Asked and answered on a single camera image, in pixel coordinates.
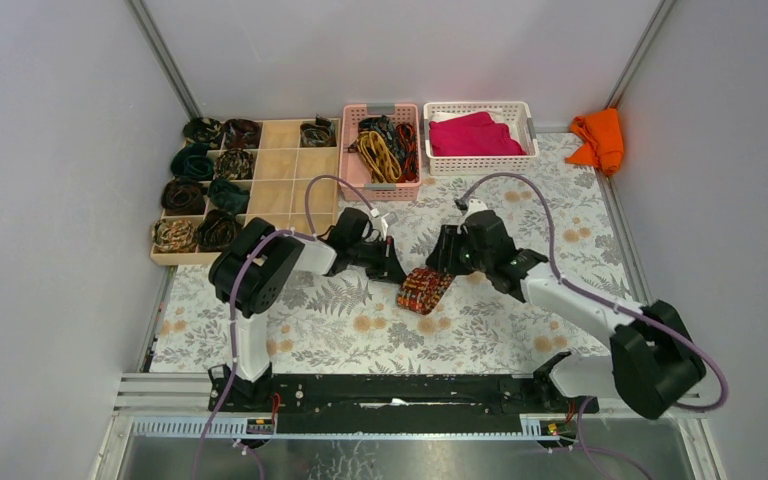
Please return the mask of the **red checkered patterned tie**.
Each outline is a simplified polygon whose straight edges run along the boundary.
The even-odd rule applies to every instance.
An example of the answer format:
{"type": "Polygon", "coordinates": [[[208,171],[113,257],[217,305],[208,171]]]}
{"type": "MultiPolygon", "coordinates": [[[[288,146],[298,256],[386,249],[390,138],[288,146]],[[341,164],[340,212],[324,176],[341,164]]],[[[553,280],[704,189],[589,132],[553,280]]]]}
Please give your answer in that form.
{"type": "Polygon", "coordinates": [[[399,288],[397,306],[419,315],[427,315],[439,304],[454,278],[454,275],[429,267],[415,268],[399,288]]]}

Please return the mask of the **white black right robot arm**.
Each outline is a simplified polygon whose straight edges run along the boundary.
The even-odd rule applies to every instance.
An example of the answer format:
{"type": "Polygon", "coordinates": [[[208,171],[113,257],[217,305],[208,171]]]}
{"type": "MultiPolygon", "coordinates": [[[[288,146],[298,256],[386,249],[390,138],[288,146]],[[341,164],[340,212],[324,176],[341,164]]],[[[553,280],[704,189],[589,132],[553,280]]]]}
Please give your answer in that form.
{"type": "Polygon", "coordinates": [[[707,374],[670,304],[609,301],[571,284],[549,257],[516,247],[491,210],[442,226],[426,264],[454,276],[481,272],[496,291],[574,323],[608,348],[602,356],[561,352],[534,370],[533,396],[543,410],[557,412],[572,399],[615,398],[654,420],[707,374]]]}

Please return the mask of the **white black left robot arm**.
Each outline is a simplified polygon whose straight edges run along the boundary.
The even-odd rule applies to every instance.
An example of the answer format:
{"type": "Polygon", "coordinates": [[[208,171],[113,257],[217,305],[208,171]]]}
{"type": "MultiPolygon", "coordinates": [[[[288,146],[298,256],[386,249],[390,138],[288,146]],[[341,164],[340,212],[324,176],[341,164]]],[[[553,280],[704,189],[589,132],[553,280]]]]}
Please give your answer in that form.
{"type": "Polygon", "coordinates": [[[335,276],[350,267],[372,281],[401,284],[407,277],[389,228],[392,213],[346,208],[325,234],[279,230],[255,218],[211,265],[208,279],[218,300],[230,308],[231,356],[228,367],[232,398],[248,411],[269,401],[270,385],[262,378],[271,362],[266,348],[264,313],[275,303],[290,276],[307,272],[335,276]]]}

